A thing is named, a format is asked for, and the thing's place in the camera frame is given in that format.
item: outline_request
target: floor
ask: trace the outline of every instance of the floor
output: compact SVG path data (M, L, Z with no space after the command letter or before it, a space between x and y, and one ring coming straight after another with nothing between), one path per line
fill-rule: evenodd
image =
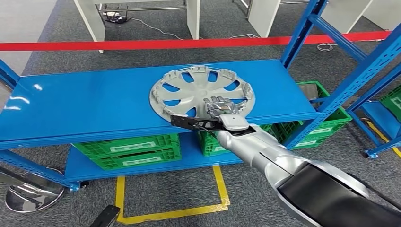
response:
M12 30L15 34L0 36L0 42L15 41L78 41L91 40L88 31L72 0L37 0L23 12L14 1L14 11L2 12L0 23L9 26L17 20L10 20L15 12L29 15L35 20L20 20ZM304 5L292 4L280 6L271 36L291 35ZM244 20L244 9L231 0L203 0L200 35L203 38L231 37L254 33L252 26ZM190 38L185 25L185 12L169 10L136 12L132 14L145 22L181 38ZM116 25L106 23L107 40L129 39L167 39L174 38L160 34L142 24L130 21ZM353 31L379 30L370 21L362 18ZM359 42L358 45L370 52L377 42ZM278 58L284 46L217 48L193 50L151 50L151 51L106 51L99 54L89 52L0 52L0 58L21 73L32 75L83 70L101 70L186 64L194 62L217 62ZM394 66L400 59L390 64ZM296 81L318 80L330 92L352 71L356 62L340 48L330 52L321 52L316 45L305 45L290 69ZM369 84L372 85L387 72L387 67ZM391 84L386 90L400 84ZM363 93L366 86L359 91ZM7 93L0 90L0 101L7 98ZM400 158L391 150L380 155L379 159L369 160L361 156L366 148L373 144L353 123L349 123L321 146L312 149L297 150L296 153L307 158L327 161L332 165L351 172L369 182L387 196L401 202ZM15 152L44 166L64 168L69 145L39 148L17 149ZM11 166L7 168L21 173ZM272 189L253 169L244 164L222 166L222 175L227 187L231 205L228 210L209 214L174 218L162 221L149 221L132 226L139 227L299 227L300 222L288 215L278 204ZM6 186L0 183L0 201L4 198ZM102 179L90 182L90 186L80 192L69 192L53 207L35 214L17 214L0 206L0 222L3 226L30 227L88 227L96 216L108 205L115 203L116 179ZM374 195L372 199L383 203ZM136 216L154 212L164 212L207 206L221 203L217 184L211 167L177 172L148 174L126 177L124 216Z

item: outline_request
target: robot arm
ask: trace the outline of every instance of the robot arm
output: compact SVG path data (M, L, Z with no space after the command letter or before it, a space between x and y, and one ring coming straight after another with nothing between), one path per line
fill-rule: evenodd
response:
M235 113L202 119L171 116L190 130L219 130L216 139L267 179L281 205L311 227L401 227L401 213L368 200L366 187L347 173L288 151Z

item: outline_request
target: shelf bracket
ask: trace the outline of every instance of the shelf bracket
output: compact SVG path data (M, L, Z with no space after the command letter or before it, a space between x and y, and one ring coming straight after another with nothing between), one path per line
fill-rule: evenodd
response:
M331 26L327 21L316 14L312 14L308 19L321 31L328 34L341 48L354 57L358 62L366 58L366 54L350 40L344 37L337 29Z

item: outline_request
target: red rope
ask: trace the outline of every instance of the red rope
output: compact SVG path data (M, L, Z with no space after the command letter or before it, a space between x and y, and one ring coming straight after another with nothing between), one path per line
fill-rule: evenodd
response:
M390 32L357 32L344 35L350 41L385 39ZM200 39L200 40L127 40L103 42L0 43L0 51L89 51L156 50L186 48L220 48L236 46L286 45L290 36L268 38ZM309 35L305 44L332 43L328 35Z

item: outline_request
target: black robot arm segment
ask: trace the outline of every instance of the black robot arm segment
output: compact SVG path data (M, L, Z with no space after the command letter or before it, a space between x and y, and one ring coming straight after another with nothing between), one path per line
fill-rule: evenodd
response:
M278 192L323 227L401 227L400 212L366 199L313 165Z

